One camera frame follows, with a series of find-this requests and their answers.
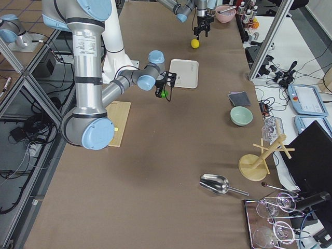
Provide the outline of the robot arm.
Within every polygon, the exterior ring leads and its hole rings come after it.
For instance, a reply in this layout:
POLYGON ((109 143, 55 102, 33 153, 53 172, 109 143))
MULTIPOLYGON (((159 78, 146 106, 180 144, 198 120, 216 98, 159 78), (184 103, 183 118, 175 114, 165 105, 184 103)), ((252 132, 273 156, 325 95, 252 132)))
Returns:
POLYGON ((194 16, 197 17, 197 25, 194 26, 192 22, 194 36, 199 40, 200 33, 205 32, 205 37, 208 37, 211 23, 214 22, 214 17, 209 13, 209 9, 215 9, 216 7, 210 7, 209 1, 186 1, 184 5, 172 0, 160 0, 157 2, 174 13, 177 20, 181 23, 186 22, 189 15, 194 11, 194 16))
POLYGON ((68 143, 99 150, 114 137, 107 106, 130 86, 149 91, 174 84, 176 74, 164 67, 164 55, 154 50, 148 64, 135 68, 126 55, 114 1, 43 1, 45 25, 72 34, 76 107, 61 121, 68 143))

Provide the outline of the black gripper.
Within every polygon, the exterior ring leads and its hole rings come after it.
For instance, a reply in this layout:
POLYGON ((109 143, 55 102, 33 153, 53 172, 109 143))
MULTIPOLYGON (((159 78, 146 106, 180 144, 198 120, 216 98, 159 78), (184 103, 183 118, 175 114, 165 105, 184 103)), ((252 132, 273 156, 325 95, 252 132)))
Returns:
POLYGON ((155 83, 155 86, 156 86, 155 96, 158 97, 158 98, 162 98, 161 97, 161 92, 162 92, 162 90, 164 90, 165 84, 169 84, 170 93, 169 93, 169 97, 166 97, 166 100, 168 102, 171 102, 172 91, 173 91, 173 88, 175 86, 177 74, 176 73, 171 73, 171 72, 164 72, 160 76, 161 76, 161 79, 157 79, 156 83, 155 83))
POLYGON ((193 29, 193 33, 196 39, 199 39, 201 31, 205 31, 205 37, 208 37, 212 22, 214 22, 214 17, 197 17, 197 26, 193 29))

